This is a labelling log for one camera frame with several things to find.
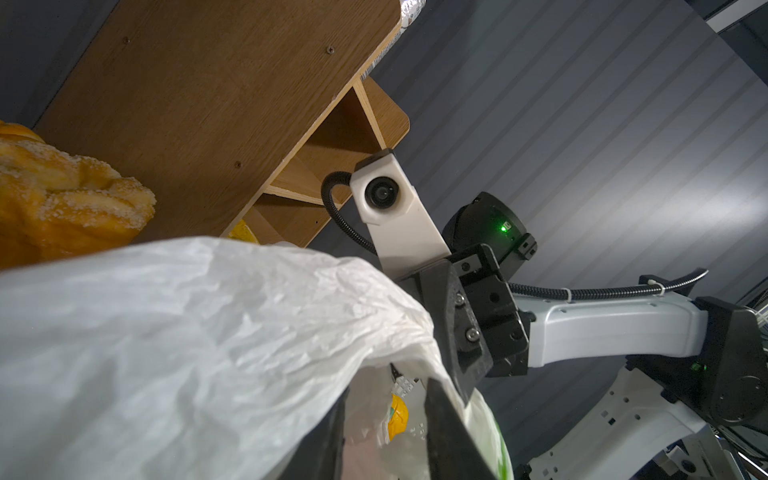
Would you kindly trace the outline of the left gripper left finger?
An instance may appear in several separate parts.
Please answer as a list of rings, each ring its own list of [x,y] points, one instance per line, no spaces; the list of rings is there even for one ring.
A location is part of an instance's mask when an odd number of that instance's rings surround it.
[[[300,441],[279,476],[280,480],[338,480],[345,444],[345,389],[323,419]]]

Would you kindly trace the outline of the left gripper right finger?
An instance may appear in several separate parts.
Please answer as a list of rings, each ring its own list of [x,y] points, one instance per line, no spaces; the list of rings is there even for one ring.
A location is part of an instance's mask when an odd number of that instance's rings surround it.
[[[496,476],[464,426],[442,384],[430,378],[424,409],[430,478],[432,480],[491,480]]]

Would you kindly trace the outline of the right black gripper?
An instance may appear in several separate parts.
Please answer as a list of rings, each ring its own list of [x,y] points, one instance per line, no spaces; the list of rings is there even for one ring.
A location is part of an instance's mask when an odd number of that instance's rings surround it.
[[[481,192],[442,232],[450,255],[416,276],[432,314],[444,366],[462,401],[486,377],[528,370],[532,315],[521,312],[510,280],[538,249],[501,200]]]

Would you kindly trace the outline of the white lemon-print plastic bag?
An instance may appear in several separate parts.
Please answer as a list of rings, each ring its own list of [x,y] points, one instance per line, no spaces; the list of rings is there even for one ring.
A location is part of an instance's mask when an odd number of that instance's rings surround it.
[[[348,389],[340,479],[431,479],[432,378],[509,479],[406,285],[420,270],[196,237],[4,271],[1,475],[278,479]]]

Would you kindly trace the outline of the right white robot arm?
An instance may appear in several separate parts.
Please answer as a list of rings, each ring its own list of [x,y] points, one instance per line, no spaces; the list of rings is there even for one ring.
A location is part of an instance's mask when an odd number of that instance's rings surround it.
[[[535,241],[482,193],[443,232],[449,256],[406,283],[430,313],[463,399],[484,377],[562,360],[624,356],[608,391],[518,479],[646,478],[655,463],[690,479],[746,479],[761,469],[723,436],[767,409],[767,359],[755,314],[691,298],[702,270],[636,286],[544,289],[508,282]]]

